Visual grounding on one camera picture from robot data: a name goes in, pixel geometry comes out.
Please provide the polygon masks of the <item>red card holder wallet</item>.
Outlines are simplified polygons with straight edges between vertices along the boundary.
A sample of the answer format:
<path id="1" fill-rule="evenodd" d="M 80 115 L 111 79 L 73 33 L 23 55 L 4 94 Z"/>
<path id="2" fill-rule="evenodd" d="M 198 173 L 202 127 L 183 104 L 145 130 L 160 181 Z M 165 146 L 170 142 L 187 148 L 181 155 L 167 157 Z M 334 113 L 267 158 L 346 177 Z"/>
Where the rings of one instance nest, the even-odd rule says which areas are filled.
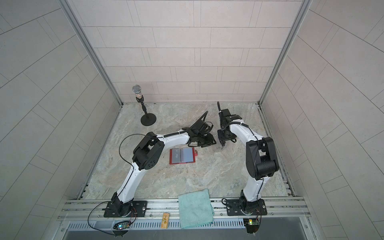
<path id="1" fill-rule="evenodd" d="M 195 148 L 170 149 L 170 165 L 189 164 L 196 162 L 198 155 Z"/>

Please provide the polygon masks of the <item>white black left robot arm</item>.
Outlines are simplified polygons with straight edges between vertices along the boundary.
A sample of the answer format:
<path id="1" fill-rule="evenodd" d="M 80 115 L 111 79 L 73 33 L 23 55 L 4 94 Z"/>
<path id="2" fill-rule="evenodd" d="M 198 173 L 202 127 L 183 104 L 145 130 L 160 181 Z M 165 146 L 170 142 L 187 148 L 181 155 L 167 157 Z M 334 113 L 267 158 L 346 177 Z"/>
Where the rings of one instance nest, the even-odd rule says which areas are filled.
<path id="1" fill-rule="evenodd" d="M 135 192 L 145 173 L 159 161 L 163 151 L 176 146 L 196 143 L 197 147 L 209 147 L 216 144 L 211 134 L 213 124 L 201 119 L 191 127 L 166 135 L 147 133 L 133 151 L 133 162 L 122 186 L 116 191 L 105 208 L 104 217 L 125 217 L 133 212 Z"/>

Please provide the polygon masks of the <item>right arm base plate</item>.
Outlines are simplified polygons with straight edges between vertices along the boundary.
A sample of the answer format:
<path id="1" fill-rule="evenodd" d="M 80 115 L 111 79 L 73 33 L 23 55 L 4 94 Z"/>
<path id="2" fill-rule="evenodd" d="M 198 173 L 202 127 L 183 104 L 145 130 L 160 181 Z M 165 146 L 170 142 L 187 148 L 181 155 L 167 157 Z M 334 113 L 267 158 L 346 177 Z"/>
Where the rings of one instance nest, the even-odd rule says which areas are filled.
<path id="1" fill-rule="evenodd" d="M 266 216 L 267 207 L 263 199 L 248 202 L 245 198 L 222 199 L 228 216 Z"/>

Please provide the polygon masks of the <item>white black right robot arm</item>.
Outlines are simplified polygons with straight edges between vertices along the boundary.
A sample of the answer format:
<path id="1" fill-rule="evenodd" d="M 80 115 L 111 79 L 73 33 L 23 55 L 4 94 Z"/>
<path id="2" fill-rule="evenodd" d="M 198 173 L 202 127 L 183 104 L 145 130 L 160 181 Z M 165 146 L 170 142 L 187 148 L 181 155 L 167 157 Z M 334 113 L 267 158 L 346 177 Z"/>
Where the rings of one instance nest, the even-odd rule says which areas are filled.
<path id="1" fill-rule="evenodd" d="M 279 170 L 275 143 L 270 137 L 263 137 L 252 131 L 239 115 L 232 115 L 228 109 L 219 109 L 219 142 L 240 140 L 246 148 L 246 168 L 249 179 L 241 191 L 239 200 L 226 205 L 242 215 L 266 215 L 261 192 L 268 180 Z"/>

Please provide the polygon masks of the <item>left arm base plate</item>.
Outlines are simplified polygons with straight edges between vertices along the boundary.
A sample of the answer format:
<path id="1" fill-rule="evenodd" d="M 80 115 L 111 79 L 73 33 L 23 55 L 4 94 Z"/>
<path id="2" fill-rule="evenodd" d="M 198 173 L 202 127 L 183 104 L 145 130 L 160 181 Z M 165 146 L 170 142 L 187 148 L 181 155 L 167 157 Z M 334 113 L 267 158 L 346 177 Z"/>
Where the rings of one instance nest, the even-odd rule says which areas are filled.
<path id="1" fill-rule="evenodd" d="M 129 201 L 127 203 L 120 200 L 109 201 L 103 209 L 104 218 L 144 217 L 147 204 L 147 201 Z"/>

